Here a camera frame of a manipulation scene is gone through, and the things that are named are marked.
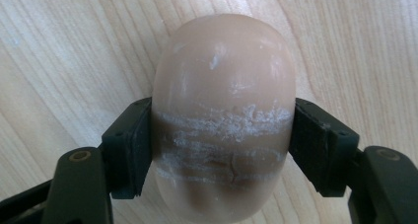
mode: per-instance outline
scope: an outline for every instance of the brown egg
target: brown egg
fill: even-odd
[[[167,206],[195,222],[237,222],[274,190],[291,134],[295,71],[272,27],[242,15],[183,25],[153,93],[153,159]]]

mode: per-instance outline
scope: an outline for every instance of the metal screw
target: metal screw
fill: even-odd
[[[92,156],[92,153],[89,151],[78,151],[78,152],[71,154],[70,161],[71,162],[83,162],[89,159],[90,156]]]
[[[381,157],[389,159],[391,161],[399,161],[400,157],[395,152],[392,152],[388,149],[381,148],[376,151]]]

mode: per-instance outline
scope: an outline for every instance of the wood grain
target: wood grain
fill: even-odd
[[[0,199],[53,175],[66,151],[97,146],[133,101],[152,95],[160,54],[185,22],[253,16],[292,48],[297,96],[418,164],[418,0],[0,0]],[[291,157],[263,209],[242,223],[350,223]],[[114,200],[115,223],[186,223],[152,173]]]

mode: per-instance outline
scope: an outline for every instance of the light wood table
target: light wood table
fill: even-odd
[[[66,151],[97,146],[152,95],[170,35],[199,16],[239,13],[276,28],[297,96],[418,164],[418,0],[0,0],[0,199],[53,176]],[[347,195],[322,198],[289,156],[274,195],[242,223],[350,223]],[[151,173],[115,223],[185,223]]]

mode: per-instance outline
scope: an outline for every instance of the eggshell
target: eggshell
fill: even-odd
[[[277,184],[294,107],[294,65],[272,27],[242,15],[183,25],[153,92],[153,159],[167,206],[212,223],[258,211]]]

